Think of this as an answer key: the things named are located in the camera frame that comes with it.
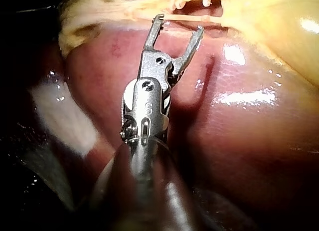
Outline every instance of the engraved number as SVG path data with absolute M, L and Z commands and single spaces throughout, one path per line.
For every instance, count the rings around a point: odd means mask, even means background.
M 153 105 L 152 103 L 145 103 L 146 113 L 151 115 L 153 113 Z

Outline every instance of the dark background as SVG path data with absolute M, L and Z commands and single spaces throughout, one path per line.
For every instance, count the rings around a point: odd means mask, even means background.
M 38 48 L 57 37 L 60 0 L 1 1 L 1 229 L 57 230 L 70 214 L 21 158 L 47 145 L 26 88 Z

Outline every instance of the yellow fat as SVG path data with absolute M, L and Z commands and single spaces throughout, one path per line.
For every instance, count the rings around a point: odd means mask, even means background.
M 77 31 L 104 22 L 134 23 L 165 13 L 166 19 L 219 23 L 237 30 L 263 55 L 288 65 L 319 87 L 319 0 L 221 0 L 222 17 L 172 14 L 191 0 L 74 0 L 61 14 L 60 47 L 66 56 L 86 42 Z

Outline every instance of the metal screw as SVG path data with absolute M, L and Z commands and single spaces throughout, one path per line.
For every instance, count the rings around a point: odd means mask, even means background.
M 142 88 L 144 91 L 151 91 L 154 89 L 154 84 L 153 84 L 153 82 L 148 80 L 142 84 Z
M 165 62 L 166 62 L 166 60 L 163 57 L 156 58 L 157 65 L 163 65 Z

